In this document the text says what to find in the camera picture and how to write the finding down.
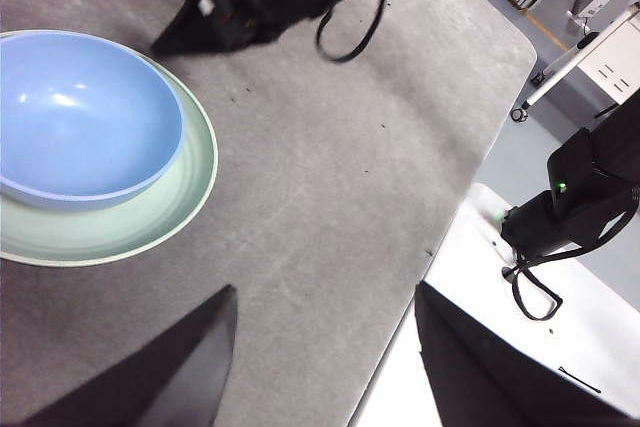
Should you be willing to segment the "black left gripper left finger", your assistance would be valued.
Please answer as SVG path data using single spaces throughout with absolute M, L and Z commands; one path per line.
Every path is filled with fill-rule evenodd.
M 23 426 L 211 426 L 232 364 L 237 290 L 227 285 L 141 349 Z

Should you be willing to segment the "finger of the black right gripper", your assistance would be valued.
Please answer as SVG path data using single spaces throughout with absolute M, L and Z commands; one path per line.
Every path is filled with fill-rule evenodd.
M 233 30 L 224 8 L 215 0 L 185 0 L 174 19 L 151 44 L 156 55 L 191 55 L 228 52 Z

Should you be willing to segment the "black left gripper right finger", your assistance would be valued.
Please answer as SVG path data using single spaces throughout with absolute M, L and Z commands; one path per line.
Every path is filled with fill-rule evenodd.
M 522 353 L 422 281 L 421 359 L 444 426 L 637 426 Z

